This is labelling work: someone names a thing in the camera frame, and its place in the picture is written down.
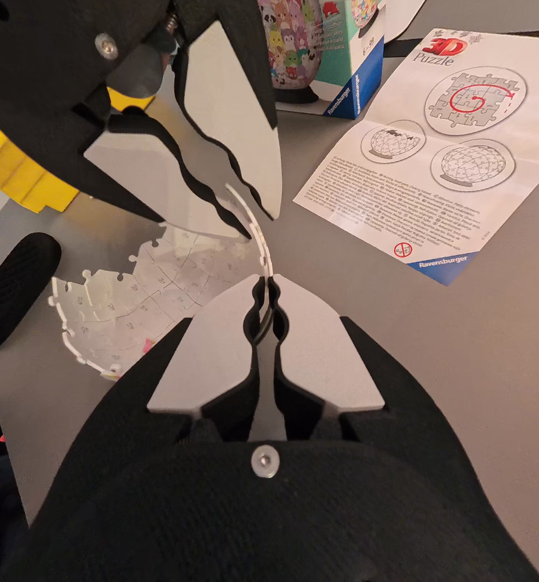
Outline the colourful puzzle box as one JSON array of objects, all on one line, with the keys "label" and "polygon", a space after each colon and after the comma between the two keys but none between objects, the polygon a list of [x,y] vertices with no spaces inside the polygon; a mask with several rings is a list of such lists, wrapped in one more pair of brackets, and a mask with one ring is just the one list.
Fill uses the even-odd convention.
[{"label": "colourful puzzle box", "polygon": [[425,1],[258,1],[276,108],[356,119]]}]

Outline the partly built puzzle ball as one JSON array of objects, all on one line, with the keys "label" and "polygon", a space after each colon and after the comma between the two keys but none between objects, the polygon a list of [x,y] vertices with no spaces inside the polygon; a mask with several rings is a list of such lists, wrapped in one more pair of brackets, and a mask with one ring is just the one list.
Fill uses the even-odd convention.
[{"label": "partly built puzzle ball", "polygon": [[162,236],[129,257],[132,273],[86,270],[82,285],[52,278],[48,303],[62,321],[64,345],[80,364],[118,381],[183,319],[250,275],[271,273],[257,219],[233,187],[226,189],[229,208],[250,241],[216,239],[162,222]]}]

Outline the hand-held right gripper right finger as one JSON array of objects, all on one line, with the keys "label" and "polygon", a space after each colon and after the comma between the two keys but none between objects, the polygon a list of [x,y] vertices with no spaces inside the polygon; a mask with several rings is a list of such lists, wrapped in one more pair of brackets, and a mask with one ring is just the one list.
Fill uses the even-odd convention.
[{"label": "hand-held right gripper right finger", "polygon": [[288,440],[309,440],[318,423],[379,411],[385,401],[339,314],[275,274],[269,280],[275,349],[273,392]]}]

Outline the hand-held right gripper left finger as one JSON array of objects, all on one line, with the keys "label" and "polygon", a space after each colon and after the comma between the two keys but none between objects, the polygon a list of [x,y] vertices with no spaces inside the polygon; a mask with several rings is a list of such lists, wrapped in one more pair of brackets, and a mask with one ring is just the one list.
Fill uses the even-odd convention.
[{"label": "hand-held right gripper left finger", "polygon": [[192,318],[147,408],[213,422],[223,440],[247,440],[259,403],[256,338],[266,291],[251,275]]}]

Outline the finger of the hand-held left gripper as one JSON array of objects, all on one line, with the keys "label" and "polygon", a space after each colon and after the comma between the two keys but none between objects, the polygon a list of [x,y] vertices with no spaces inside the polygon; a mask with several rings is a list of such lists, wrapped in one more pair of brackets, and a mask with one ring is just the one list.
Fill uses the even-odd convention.
[{"label": "finger of the hand-held left gripper", "polygon": [[191,174],[170,132],[139,107],[110,115],[84,157],[164,222],[212,238],[251,239],[214,190]]},{"label": "finger of the hand-held left gripper", "polygon": [[238,179],[271,219],[280,216],[282,160],[275,121],[268,120],[219,20],[174,61],[181,111],[208,142],[222,148]]}]

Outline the yellow plastic bin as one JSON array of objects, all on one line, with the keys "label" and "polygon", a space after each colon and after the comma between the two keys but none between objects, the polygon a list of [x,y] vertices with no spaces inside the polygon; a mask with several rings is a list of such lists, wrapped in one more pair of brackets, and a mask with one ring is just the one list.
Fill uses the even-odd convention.
[{"label": "yellow plastic bin", "polygon": [[71,111],[50,118],[0,99],[0,191],[35,213],[63,212],[85,193],[151,221],[161,216],[95,164],[84,152],[105,129],[111,110],[145,110],[153,97],[132,98],[105,85]]}]

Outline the white instruction leaflet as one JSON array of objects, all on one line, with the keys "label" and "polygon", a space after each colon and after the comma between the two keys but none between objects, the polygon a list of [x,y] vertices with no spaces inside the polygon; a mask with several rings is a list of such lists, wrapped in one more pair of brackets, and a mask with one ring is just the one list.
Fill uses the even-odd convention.
[{"label": "white instruction leaflet", "polygon": [[450,285],[539,185],[539,36],[434,28],[294,202]]}]

